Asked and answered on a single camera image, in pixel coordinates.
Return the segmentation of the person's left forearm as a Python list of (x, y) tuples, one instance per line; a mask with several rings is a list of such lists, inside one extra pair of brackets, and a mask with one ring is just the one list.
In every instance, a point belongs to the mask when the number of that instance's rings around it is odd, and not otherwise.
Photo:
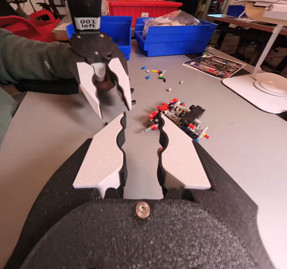
[(71, 47), (61, 42), (40, 42), (0, 30), (0, 84), (22, 80), (73, 79), (67, 65)]

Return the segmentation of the blue background box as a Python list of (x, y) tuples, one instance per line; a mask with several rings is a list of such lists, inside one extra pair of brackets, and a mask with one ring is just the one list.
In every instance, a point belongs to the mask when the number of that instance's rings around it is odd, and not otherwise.
[(229, 5), (226, 15), (239, 17), (245, 11), (245, 6), (242, 5)]

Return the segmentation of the small blue bin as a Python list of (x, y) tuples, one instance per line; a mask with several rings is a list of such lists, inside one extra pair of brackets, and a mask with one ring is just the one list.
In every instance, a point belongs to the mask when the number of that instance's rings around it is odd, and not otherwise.
[(110, 37), (111, 41), (117, 45), (118, 49), (114, 54), (119, 54), (122, 63), (126, 63), (131, 54), (131, 16), (101, 16), (101, 17), (80, 17), (75, 18), (74, 23), (66, 26), (69, 38), (80, 32), (99, 30), (101, 33)]

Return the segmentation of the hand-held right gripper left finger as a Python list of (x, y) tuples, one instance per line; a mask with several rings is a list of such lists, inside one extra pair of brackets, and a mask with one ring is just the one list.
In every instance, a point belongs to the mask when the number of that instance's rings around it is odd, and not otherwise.
[(127, 181), (126, 153), (126, 112), (94, 135), (81, 167), (73, 182), (73, 188), (95, 188), (103, 198), (108, 188), (114, 188), (123, 196)]

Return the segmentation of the large blue bin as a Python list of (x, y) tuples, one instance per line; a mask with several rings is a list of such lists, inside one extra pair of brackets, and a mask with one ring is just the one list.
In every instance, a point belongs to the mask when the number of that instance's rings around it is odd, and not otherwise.
[(137, 18), (134, 37), (147, 57), (202, 54), (217, 24), (200, 20), (200, 25), (152, 26), (142, 37), (144, 18)]

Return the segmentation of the lego car model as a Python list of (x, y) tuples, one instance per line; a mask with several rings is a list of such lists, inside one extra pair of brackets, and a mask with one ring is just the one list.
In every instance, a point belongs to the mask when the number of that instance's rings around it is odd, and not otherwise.
[(155, 131), (159, 128), (159, 116), (162, 113), (196, 142), (202, 138), (209, 139), (210, 136), (206, 134), (208, 127), (201, 128), (200, 118), (204, 112), (205, 109), (200, 106), (191, 105), (187, 108), (186, 103), (176, 97), (171, 99), (169, 103), (162, 103), (157, 106), (156, 110), (149, 114), (150, 126), (144, 132)]

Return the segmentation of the cluster of small lego pieces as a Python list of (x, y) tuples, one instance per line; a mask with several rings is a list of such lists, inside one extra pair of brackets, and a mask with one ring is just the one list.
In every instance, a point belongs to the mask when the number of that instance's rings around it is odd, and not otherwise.
[(164, 74), (167, 70), (150, 70), (145, 66), (141, 67), (141, 70), (146, 73), (146, 76), (144, 77), (145, 80), (149, 80), (152, 75), (156, 75), (159, 80), (166, 82)]

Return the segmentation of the person's left hand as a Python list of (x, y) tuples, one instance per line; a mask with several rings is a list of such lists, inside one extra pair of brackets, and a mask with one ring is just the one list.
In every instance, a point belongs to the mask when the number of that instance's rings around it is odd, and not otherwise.
[(98, 81), (96, 78), (94, 78), (94, 85), (98, 91), (110, 91), (115, 87), (115, 84), (111, 81), (107, 71), (103, 81)]

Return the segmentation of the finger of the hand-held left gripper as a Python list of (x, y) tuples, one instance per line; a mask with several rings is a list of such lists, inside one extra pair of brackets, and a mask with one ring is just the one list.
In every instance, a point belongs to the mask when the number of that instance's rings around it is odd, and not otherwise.
[(76, 65), (80, 79), (80, 88), (92, 109), (99, 116), (99, 118), (102, 119), (103, 116), (100, 101), (98, 99), (98, 91), (93, 82), (93, 77), (95, 74), (94, 67), (85, 62), (77, 62)]
[(124, 70), (118, 57), (112, 58), (108, 63), (109, 77), (116, 86), (117, 92), (124, 102), (128, 111), (132, 109), (132, 99), (130, 91), (129, 76)]

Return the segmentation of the clear plastic parts bags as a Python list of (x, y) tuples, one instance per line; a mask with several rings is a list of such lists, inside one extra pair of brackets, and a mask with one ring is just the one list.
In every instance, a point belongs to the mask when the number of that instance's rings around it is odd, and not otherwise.
[(145, 38), (148, 33), (149, 27), (152, 26), (193, 26), (201, 25), (199, 19), (195, 18), (191, 14), (188, 14), (182, 10), (177, 10), (166, 15), (157, 18), (147, 18), (143, 20), (144, 29), (142, 37)]

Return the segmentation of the red bag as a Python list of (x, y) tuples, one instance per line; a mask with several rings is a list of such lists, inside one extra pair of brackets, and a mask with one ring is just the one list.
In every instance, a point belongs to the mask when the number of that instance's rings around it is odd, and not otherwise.
[(52, 30), (60, 21), (53, 12), (42, 9), (32, 13), (29, 19), (20, 16), (0, 17), (0, 27), (20, 37), (50, 43), (55, 41)]

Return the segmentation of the red bin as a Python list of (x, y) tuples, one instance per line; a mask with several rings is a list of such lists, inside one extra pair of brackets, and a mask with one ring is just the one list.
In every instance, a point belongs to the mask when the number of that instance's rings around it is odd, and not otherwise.
[(131, 16), (132, 27), (137, 18), (156, 18), (177, 11), (182, 3), (162, 0), (108, 1), (110, 16)]

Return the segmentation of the lego sticker sheet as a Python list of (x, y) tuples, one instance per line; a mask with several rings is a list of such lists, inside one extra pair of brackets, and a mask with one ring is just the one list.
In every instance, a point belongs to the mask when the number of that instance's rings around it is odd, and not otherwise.
[(220, 80), (232, 77), (246, 66), (242, 62), (222, 58), (211, 53), (184, 62), (182, 65)]

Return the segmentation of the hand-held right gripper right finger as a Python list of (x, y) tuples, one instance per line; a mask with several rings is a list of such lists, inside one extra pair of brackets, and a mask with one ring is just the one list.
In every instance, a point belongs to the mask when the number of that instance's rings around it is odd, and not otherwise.
[(193, 140), (166, 115), (159, 115), (160, 145), (158, 177), (167, 190), (211, 188)]

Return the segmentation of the wooden desk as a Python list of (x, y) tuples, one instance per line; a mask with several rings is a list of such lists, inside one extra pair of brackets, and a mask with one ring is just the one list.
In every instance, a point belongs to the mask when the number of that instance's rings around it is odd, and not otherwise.
[(66, 42), (69, 40), (66, 27), (72, 23), (71, 17), (66, 15), (60, 23), (52, 30), (55, 41)]

